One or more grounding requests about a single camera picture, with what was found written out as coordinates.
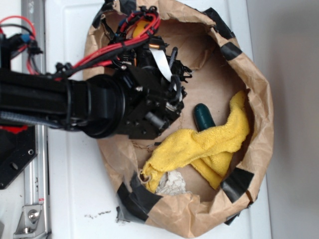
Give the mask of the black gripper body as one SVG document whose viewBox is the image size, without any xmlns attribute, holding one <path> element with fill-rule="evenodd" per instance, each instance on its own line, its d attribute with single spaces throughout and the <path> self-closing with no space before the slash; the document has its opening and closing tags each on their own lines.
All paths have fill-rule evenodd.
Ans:
<svg viewBox="0 0 319 239">
<path fill-rule="evenodd" d="M 134 64 L 113 75 L 125 98 L 115 134 L 155 139 L 179 118 L 187 95 L 182 83 L 192 77 L 192 70 L 177 60 L 177 47 L 167 55 L 167 46 L 160 36 L 152 37 L 134 50 Z"/>
</svg>

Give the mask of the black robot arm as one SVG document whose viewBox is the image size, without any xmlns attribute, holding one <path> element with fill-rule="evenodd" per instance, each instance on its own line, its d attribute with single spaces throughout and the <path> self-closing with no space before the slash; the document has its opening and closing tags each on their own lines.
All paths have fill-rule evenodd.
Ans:
<svg viewBox="0 0 319 239">
<path fill-rule="evenodd" d="M 0 36 L 0 127 L 21 132 L 42 124 L 82 131 L 92 138 L 114 134 L 154 139 L 180 116 L 191 70 L 166 54 L 156 34 L 154 11 L 135 11 L 113 31 L 103 20 L 110 42 L 77 64 L 57 64 L 41 73 L 34 31 Z"/>
</svg>

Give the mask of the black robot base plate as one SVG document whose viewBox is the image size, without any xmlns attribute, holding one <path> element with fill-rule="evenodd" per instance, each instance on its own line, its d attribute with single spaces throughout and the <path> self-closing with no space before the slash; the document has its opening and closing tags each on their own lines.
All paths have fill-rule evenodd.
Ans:
<svg viewBox="0 0 319 239">
<path fill-rule="evenodd" d="M 37 156 L 34 126 L 0 127 L 0 188 L 6 189 Z"/>
</svg>

